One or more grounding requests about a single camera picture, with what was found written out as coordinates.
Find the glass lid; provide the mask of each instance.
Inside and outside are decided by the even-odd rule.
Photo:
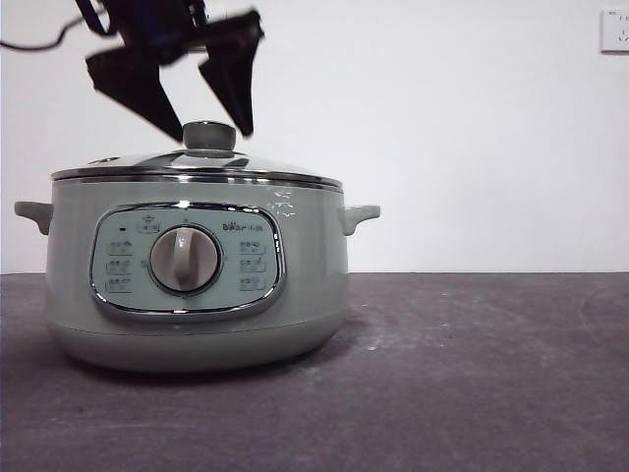
[[[84,167],[61,170],[52,179],[98,178],[117,181],[121,177],[187,175],[191,178],[255,178],[312,183],[341,189],[341,183],[313,174],[301,167],[252,157],[234,151],[236,131],[229,125],[196,121],[184,125],[185,149],[167,153],[107,157]]]

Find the white knob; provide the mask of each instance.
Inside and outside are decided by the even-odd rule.
[[[205,232],[186,226],[162,234],[150,251],[150,268],[164,287],[192,292],[206,285],[218,268],[216,244]]]

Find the control panel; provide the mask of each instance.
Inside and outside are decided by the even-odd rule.
[[[98,223],[90,282],[119,317],[202,321],[267,308],[283,286],[283,258],[279,227],[260,208],[122,206]]]

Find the dark gray tabletop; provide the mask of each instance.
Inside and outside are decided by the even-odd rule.
[[[629,274],[351,282],[310,355],[157,376],[65,357],[3,276],[3,470],[629,470]]]

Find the black cable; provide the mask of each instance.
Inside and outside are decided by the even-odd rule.
[[[100,15],[101,13],[104,13],[104,11],[105,11],[104,8],[96,10],[96,15]],[[66,23],[61,28],[61,31],[59,31],[59,35],[57,36],[57,39],[52,41],[52,42],[49,42],[47,44],[40,44],[40,45],[37,45],[37,46],[24,46],[23,44],[13,44],[11,42],[6,42],[6,41],[3,41],[2,39],[0,39],[0,46],[6,47],[8,49],[14,49],[16,51],[23,51],[23,52],[47,51],[47,50],[53,49],[53,48],[57,47],[59,44],[61,44],[61,42],[63,41],[64,36],[66,35],[66,32],[68,32],[68,30],[70,28],[73,28],[76,25],[80,25],[84,20],[85,19],[83,18],[83,16],[79,16],[79,17],[74,18],[70,22]]]

